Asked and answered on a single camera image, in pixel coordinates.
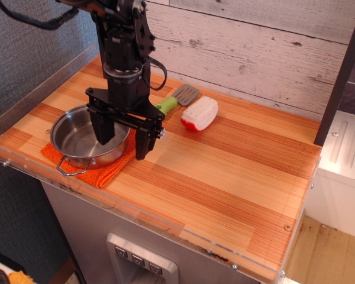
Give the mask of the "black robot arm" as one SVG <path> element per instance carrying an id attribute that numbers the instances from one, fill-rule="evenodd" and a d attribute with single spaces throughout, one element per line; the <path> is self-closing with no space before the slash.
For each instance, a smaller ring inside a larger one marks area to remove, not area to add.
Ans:
<path id="1" fill-rule="evenodd" d="M 88 88 L 87 104 L 97 140 L 106 144 L 116 123 L 136 131 L 135 156 L 143 160 L 164 134 L 165 115 L 149 100 L 155 50 L 144 1 L 65 1 L 91 14 L 96 25 L 103 76 L 107 88 Z"/>

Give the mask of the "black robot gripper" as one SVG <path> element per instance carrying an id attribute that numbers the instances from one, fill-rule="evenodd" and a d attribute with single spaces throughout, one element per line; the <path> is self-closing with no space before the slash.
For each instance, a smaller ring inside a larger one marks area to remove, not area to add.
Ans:
<path id="1" fill-rule="evenodd" d="M 87 88 L 87 104 L 91 124 L 97 141 L 105 145 L 115 136 L 116 123 L 136 130 L 135 157 L 144 160 L 153 150 L 156 139 L 164 134 L 165 114 L 149 100 L 150 91 L 163 87 L 151 85 L 149 66 L 136 66 L 132 70 L 104 67 L 107 88 Z"/>

